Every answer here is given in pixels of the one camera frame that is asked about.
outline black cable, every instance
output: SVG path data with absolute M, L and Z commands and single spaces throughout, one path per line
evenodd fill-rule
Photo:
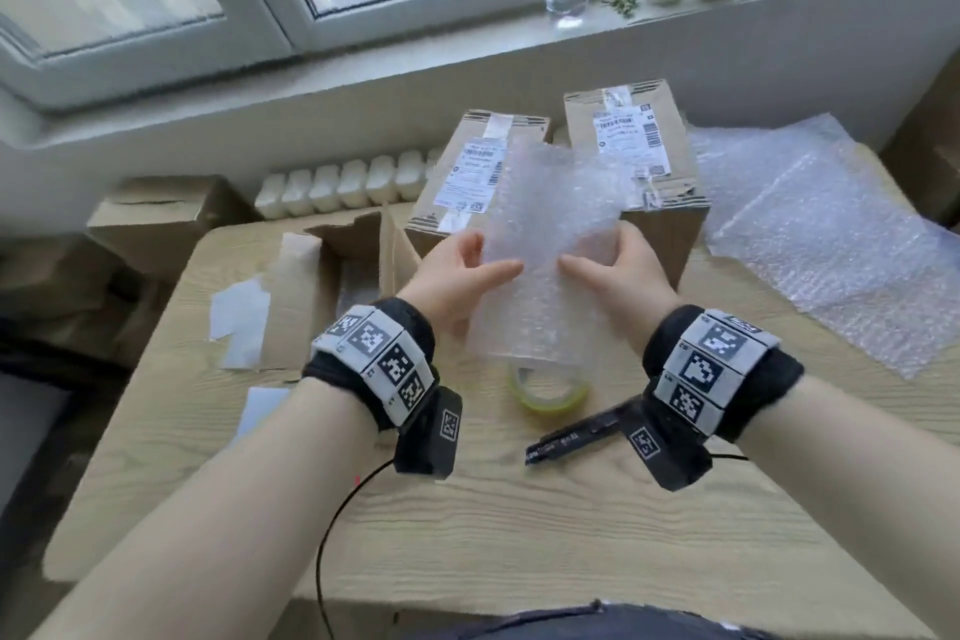
M 377 476 L 384 468 L 394 464 L 394 460 L 391 458 L 383 465 L 378 468 L 374 468 L 373 471 L 366 476 L 363 480 L 356 484 L 354 489 L 350 491 L 346 498 L 343 499 L 343 503 L 340 504 L 340 507 L 337 508 L 337 512 L 333 514 L 333 518 L 330 519 L 330 525 L 326 528 L 326 533 L 323 535 L 323 538 L 319 540 L 319 548 L 317 549 L 317 564 L 314 567 L 315 580 L 317 584 L 317 605 L 319 607 L 319 616 L 323 620 L 323 625 L 326 627 L 326 634 L 330 636 L 330 640 L 334 640 L 333 628 L 330 626 L 330 618 L 327 616 L 327 609 L 324 607 L 324 593 L 320 588 L 320 562 L 324 558 L 324 547 L 327 546 L 327 540 L 330 538 L 330 532 L 333 531 L 333 525 L 337 523 L 337 517 L 343 512 L 347 507 L 347 504 L 351 502 L 351 499 L 359 493 L 360 489 L 363 489 L 370 481 L 374 479 L 374 476 Z

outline person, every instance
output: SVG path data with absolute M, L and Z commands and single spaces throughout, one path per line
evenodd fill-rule
M 518 261 L 481 264 L 482 247 L 475 231 L 449 237 L 398 295 L 435 333 L 457 330 L 482 295 L 522 272 Z M 562 256 L 558 267 L 594 292 L 638 356 L 684 303 L 627 223 L 618 226 L 613 265 Z M 377 432 L 354 394 L 302 379 L 258 429 L 140 522 L 34 637 L 266 637 L 304 575 L 319 528 L 371 465 Z M 960 636 L 960 450 L 811 375 L 754 416 L 737 444 L 931 631 Z M 583 593 L 593 596 L 590 587 Z M 683 613 L 620 607 L 634 614 L 619 634 L 555 624 L 575 623 L 570 613 L 507 622 L 490 636 L 721 636 Z

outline yellow tape roll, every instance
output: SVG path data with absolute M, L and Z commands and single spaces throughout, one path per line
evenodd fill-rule
M 512 365 L 507 368 L 507 386 L 510 394 L 534 413 L 556 414 L 572 410 L 591 392 L 590 384 L 583 379 L 549 369 Z

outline table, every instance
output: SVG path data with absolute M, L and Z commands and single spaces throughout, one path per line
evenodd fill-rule
M 397 222 L 409 212 L 391 209 Z M 247 388 L 284 376 L 217 368 L 225 346 L 207 341 L 210 295 L 263 271 L 283 232 L 357 213 L 222 228 L 203 239 L 50 542 L 49 579 L 88 573 L 227 445 Z M 763 325 L 810 373 L 960 444 L 960 345 L 908 382 L 702 246 L 680 293 Z M 450 341 L 438 345 L 436 362 L 463 396 L 456 470 L 439 483 L 385 473 L 356 497 L 324 555 L 331 604 L 504 614 L 600 597 L 787 636 L 931 636 L 752 464 L 718 460 L 677 494 L 659 489 L 623 440 L 527 469 L 524 446 L 557 423 L 507 394 L 502 367 Z M 609 355 L 586 410 L 645 382 L 625 348 Z M 313 597 L 312 572 L 296 596 Z

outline person's left arm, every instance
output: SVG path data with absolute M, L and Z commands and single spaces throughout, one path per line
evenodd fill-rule
M 483 238 L 438 245 L 400 293 L 435 331 L 522 271 L 480 265 Z M 373 459 L 377 423 L 353 393 L 302 379 L 252 433 L 204 464 L 70 593 L 41 638 L 263 638 L 320 536 Z

